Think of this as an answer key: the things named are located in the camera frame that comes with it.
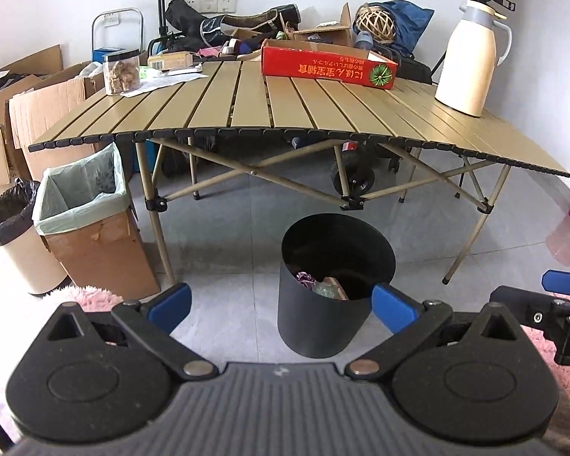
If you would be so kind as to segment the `black round trash bin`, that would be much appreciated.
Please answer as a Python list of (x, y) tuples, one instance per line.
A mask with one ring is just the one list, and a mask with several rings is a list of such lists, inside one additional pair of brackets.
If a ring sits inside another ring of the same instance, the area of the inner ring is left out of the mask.
[(395, 268), (391, 245), (363, 220), (319, 213), (296, 221), (281, 244), (281, 339), (301, 356), (339, 354), (369, 317), (374, 287)]

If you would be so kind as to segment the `cardboard box green liner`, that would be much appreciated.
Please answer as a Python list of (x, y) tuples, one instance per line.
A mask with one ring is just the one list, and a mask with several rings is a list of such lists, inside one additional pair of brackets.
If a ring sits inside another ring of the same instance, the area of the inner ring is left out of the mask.
[(47, 169), (33, 224), (75, 285), (108, 290), (123, 299), (159, 292), (115, 144)]

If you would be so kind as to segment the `black cart wheel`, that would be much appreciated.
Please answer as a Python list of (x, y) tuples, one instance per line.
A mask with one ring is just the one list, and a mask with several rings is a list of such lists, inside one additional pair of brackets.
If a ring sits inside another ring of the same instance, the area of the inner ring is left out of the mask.
[(346, 171), (350, 195), (363, 196), (368, 193), (375, 183), (371, 159), (353, 151), (343, 152), (340, 157)]

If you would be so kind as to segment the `beige bin black liner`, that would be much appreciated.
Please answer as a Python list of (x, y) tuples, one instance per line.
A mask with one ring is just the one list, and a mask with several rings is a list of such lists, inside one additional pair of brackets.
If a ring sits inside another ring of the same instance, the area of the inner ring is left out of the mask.
[(33, 296), (49, 295), (72, 283), (33, 223), (40, 183), (16, 179), (0, 196), (0, 249), (6, 253)]

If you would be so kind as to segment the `white thermos jug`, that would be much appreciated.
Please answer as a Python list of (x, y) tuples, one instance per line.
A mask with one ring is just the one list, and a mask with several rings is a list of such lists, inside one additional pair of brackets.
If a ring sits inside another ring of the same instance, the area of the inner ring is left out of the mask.
[(513, 44), (507, 17), (491, 3), (511, 13), (516, 9), (511, 0), (466, 0), (459, 6), (462, 17), (449, 38), (435, 92), (437, 101), (467, 116), (482, 115), (494, 70)]

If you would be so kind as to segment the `printed paper leaflet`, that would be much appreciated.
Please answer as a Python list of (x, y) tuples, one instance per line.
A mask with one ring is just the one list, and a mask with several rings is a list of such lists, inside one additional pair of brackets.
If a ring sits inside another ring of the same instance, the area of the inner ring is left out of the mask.
[(184, 84), (184, 82), (208, 78), (203, 72), (201, 65), (192, 66), (181, 70), (162, 71), (148, 66), (140, 69), (140, 85), (131, 91), (121, 93), (122, 97), (131, 98), (141, 94), (150, 93), (164, 87)]

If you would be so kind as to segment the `left cardboard boxes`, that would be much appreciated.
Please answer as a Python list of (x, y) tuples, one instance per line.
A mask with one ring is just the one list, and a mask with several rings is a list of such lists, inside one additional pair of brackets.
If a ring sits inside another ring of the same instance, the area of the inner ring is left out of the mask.
[(43, 172), (101, 150), (84, 144), (31, 152), (29, 146), (93, 94), (104, 90), (101, 65), (65, 68), (57, 45), (4, 66), (0, 78), (0, 195), (17, 178), (39, 180)]

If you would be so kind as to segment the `clear jar black lid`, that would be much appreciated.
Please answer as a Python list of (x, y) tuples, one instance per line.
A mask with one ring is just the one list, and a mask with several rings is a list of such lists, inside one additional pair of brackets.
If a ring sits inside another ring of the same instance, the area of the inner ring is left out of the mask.
[(110, 96), (136, 91), (140, 87), (140, 52), (137, 49), (104, 55), (104, 88)]

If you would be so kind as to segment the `yellow cardboard medicine box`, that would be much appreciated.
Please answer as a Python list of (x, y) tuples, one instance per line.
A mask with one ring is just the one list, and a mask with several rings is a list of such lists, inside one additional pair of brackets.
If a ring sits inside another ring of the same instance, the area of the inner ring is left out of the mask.
[(147, 65), (159, 71), (171, 71), (190, 68), (193, 65), (191, 52), (163, 52), (159, 55), (149, 55)]

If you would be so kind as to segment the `black hand trolley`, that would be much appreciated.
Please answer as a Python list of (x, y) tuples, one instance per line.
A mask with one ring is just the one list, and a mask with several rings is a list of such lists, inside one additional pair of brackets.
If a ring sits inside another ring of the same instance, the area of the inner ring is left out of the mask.
[(158, 52), (169, 48), (175, 43), (177, 38), (181, 35), (180, 32), (169, 30), (168, 22), (165, 17), (166, 5), (165, 0), (157, 0), (157, 16), (158, 16), (158, 36), (151, 39), (147, 46), (147, 55), (157, 55)]

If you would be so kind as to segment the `red cardboard box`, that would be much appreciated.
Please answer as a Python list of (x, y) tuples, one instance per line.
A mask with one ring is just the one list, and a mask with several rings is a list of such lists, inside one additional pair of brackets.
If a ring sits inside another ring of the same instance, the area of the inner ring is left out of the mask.
[(390, 90), (397, 72), (395, 62), (350, 46), (295, 40), (265, 40), (261, 72), (266, 76), (328, 79)]

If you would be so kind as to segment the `blue fabric bag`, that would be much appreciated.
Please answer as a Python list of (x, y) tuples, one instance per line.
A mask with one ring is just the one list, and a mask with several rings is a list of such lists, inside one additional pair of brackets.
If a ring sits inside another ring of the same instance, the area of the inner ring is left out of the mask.
[(388, 44), (406, 58), (414, 57), (414, 49), (434, 16), (432, 8), (423, 8), (407, 0), (390, 0), (371, 2), (370, 6), (378, 6), (386, 10), (394, 18), (395, 38)]

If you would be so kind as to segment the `woven rattan ball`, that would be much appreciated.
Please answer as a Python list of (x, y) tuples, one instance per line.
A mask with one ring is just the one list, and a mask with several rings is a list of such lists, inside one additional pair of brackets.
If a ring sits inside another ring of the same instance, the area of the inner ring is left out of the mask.
[(396, 23), (389, 10), (378, 4), (363, 4), (356, 11), (354, 27), (357, 32), (367, 32), (374, 42), (390, 44), (396, 36)]

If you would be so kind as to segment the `tan folding table frame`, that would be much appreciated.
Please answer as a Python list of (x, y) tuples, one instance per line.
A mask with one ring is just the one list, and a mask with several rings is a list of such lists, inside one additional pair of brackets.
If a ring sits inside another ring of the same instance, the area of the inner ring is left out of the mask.
[[(264, 154), (292, 152), (283, 141), (233, 139), (220, 145), (219, 154), (234, 154), (237, 161), (253, 164)], [(269, 174), (288, 178), (320, 190), (337, 193), (330, 175), (336, 161), (332, 149), (269, 166)], [(145, 212), (138, 176), (131, 190), (135, 196), (145, 246), (159, 280), (166, 283), (165, 270)], [(315, 213), (351, 215), (373, 225), (390, 242), (395, 258), (395, 286), (405, 287), (416, 276), (431, 276), (431, 285), (442, 286), (452, 266), (482, 216), (477, 206), (444, 182), (414, 187), (404, 203), (398, 194), (366, 202), (359, 211), (343, 211), (336, 204), (298, 193), (283, 185), (251, 175), (238, 175), (201, 189), (201, 200), (186, 195), (168, 202), (159, 214), (169, 262), (176, 279), (201, 275), (277, 274), (281, 241), (295, 221)]]

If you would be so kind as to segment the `white wall socket strip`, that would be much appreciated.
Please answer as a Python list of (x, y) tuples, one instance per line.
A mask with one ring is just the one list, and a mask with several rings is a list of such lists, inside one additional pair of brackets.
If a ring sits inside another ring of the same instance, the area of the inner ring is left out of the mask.
[(235, 13), (238, 0), (185, 0), (199, 13)]

